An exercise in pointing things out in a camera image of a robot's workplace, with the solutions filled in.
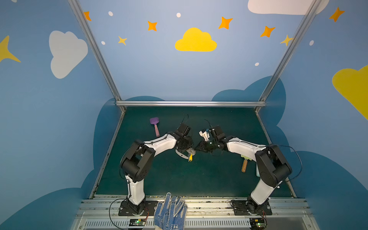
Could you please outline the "silver perforated metal plate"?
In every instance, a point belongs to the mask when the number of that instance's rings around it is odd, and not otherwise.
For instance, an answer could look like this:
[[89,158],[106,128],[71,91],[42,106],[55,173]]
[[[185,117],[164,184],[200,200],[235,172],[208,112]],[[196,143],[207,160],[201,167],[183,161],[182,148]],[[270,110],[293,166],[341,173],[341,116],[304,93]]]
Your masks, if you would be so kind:
[[193,156],[196,154],[196,151],[193,148],[189,148],[187,150],[184,150],[183,152],[180,152],[179,149],[175,149],[175,152],[182,158],[188,160],[188,157],[190,154]]

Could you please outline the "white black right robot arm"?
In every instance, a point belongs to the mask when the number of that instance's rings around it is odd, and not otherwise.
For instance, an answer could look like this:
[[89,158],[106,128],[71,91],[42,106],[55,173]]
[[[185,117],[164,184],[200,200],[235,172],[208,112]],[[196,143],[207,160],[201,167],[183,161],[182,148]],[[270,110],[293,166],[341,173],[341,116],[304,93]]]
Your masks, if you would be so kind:
[[292,167],[277,145],[260,145],[242,140],[235,136],[226,136],[220,126],[202,129],[203,138],[196,150],[212,153],[221,149],[256,162],[260,180],[247,197],[247,212],[250,215],[262,215],[267,210],[271,194],[292,173]]

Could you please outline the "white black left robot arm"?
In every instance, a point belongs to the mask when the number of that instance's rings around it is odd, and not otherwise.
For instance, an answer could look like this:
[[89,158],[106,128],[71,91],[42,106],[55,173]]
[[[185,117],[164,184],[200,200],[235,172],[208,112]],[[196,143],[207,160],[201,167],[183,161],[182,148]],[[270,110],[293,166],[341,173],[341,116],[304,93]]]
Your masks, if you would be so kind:
[[189,136],[191,128],[181,123],[174,132],[168,132],[150,141],[135,140],[120,162],[120,168],[127,180],[128,196],[121,205],[121,216],[144,213],[146,196],[144,193],[144,178],[148,175],[154,157],[164,151],[174,149],[182,158],[191,162],[196,151],[194,142]]

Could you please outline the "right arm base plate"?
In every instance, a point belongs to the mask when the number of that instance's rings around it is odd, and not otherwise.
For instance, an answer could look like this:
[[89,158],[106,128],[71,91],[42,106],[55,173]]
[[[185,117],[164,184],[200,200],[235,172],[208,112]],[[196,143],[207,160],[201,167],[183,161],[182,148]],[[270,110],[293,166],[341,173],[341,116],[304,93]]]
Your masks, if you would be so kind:
[[253,200],[231,200],[230,206],[232,207],[234,214],[236,216],[245,216],[245,215],[272,215],[272,210],[268,200],[258,205]]

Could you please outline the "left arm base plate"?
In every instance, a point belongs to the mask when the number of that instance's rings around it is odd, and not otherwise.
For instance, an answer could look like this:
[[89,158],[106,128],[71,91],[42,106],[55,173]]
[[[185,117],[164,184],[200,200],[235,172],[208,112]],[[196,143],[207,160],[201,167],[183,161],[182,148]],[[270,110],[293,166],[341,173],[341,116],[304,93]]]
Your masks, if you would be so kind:
[[119,216],[153,216],[158,201],[146,201],[145,199],[139,204],[134,205],[129,200],[121,202],[118,215]]

